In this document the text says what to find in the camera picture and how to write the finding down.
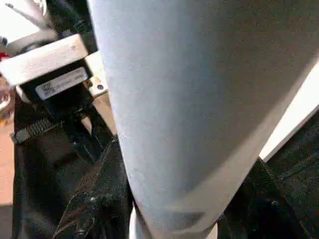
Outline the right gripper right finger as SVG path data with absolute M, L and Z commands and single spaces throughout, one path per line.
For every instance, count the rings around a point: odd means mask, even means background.
M 218 220 L 220 239 L 309 239 L 311 235 L 258 159 Z

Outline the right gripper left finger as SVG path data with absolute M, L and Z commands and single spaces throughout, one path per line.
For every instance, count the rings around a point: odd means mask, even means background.
M 133 196 L 119 140 L 112 137 L 81 178 L 55 230 L 56 239 L 127 239 Z

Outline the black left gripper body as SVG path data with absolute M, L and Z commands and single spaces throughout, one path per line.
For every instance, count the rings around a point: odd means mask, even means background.
M 78 156 L 93 163 L 100 155 L 97 130 L 100 117 L 85 86 L 92 76 L 87 64 L 68 64 L 22 84 L 22 90 L 44 117 L 16 131 L 15 144 L 61 126 Z

